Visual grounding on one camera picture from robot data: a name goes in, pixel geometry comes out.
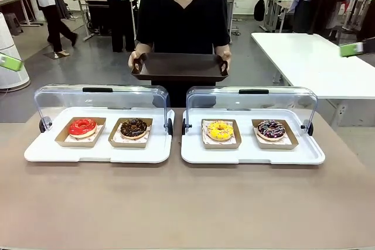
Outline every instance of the chocolate donut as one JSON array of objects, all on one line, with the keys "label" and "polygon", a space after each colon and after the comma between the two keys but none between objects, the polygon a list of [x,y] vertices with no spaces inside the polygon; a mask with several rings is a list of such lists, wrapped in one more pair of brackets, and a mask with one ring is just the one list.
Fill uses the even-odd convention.
[{"label": "chocolate donut", "polygon": [[285,127],[275,120],[265,120],[258,125],[258,132],[268,139],[278,139],[285,134]]},{"label": "chocolate donut", "polygon": [[134,138],[142,135],[147,130],[147,123],[139,118],[125,121],[120,128],[121,134],[125,137]]}]

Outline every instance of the display case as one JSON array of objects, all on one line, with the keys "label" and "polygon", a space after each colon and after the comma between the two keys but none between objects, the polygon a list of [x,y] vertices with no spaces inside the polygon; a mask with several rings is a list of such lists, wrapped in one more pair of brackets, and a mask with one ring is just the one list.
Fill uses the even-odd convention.
[{"label": "display case", "polygon": [[[182,157],[189,163],[321,164],[325,155],[312,137],[317,102],[300,87],[193,87],[183,114]],[[220,134],[231,138],[221,141]]]},{"label": "display case", "polygon": [[[41,134],[27,148],[25,158],[33,162],[163,162],[171,150],[175,116],[167,108],[167,97],[162,87],[42,87],[35,92]],[[123,130],[125,122],[129,126]],[[82,128],[91,123],[95,126],[89,132],[92,135],[81,138],[87,132]],[[79,132],[72,131],[73,124]],[[138,131],[139,138],[129,137]]]}]

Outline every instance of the person's hand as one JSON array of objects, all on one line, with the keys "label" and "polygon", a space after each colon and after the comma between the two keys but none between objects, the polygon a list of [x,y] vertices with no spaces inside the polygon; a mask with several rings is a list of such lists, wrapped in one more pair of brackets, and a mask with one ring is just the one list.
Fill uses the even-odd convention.
[{"label": "person's hand", "polygon": [[224,53],[223,53],[223,55],[221,57],[222,57],[223,61],[227,61],[228,62],[227,71],[229,72],[230,63],[231,63],[231,60],[232,60],[232,53],[230,53],[230,51],[224,51]]},{"label": "person's hand", "polygon": [[129,60],[128,60],[128,66],[129,68],[133,69],[133,62],[135,59],[139,59],[139,57],[141,56],[141,54],[138,52],[138,51],[133,51],[130,56],[129,56]]}]

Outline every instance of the donut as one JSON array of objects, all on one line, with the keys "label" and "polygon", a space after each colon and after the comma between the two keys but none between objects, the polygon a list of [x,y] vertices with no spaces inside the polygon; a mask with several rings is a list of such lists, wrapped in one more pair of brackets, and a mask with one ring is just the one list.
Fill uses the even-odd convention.
[{"label": "donut", "polygon": [[227,141],[234,135],[233,127],[225,121],[214,121],[207,126],[208,136],[215,141]]},{"label": "donut", "polygon": [[69,134],[74,138],[82,139],[94,134],[97,127],[95,120],[82,118],[70,124]]},{"label": "donut", "polygon": [[285,135],[285,127],[275,120],[265,120],[257,126],[258,135],[267,141],[278,141]]},{"label": "donut", "polygon": [[147,123],[139,118],[126,120],[120,128],[121,135],[130,140],[138,140],[146,135]]}]

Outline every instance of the white tray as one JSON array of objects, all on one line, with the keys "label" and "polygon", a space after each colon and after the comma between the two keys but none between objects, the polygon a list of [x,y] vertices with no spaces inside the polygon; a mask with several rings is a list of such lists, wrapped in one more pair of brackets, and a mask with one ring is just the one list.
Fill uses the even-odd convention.
[{"label": "white tray", "polygon": [[[202,141],[202,119],[235,119],[242,143],[236,150],[205,149]],[[252,128],[252,119],[284,119],[291,127],[299,145],[294,150],[260,149]],[[303,133],[297,115],[287,109],[252,109],[251,111],[227,111],[226,109],[190,109],[189,123],[192,128],[182,136],[181,155],[189,163],[270,163],[319,165],[325,155],[314,138]]]},{"label": "white tray", "polygon": [[[106,123],[93,148],[64,148],[54,140],[73,117],[105,117]],[[151,134],[145,149],[114,148],[108,137],[119,118],[153,118]],[[174,111],[167,119],[175,119]],[[31,162],[120,162],[160,163],[169,157],[172,136],[164,128],[164,109],[108,109],[71,107],[64,109],[54,120],[51,130],[41,133],[25,151],[25,159]]]}]

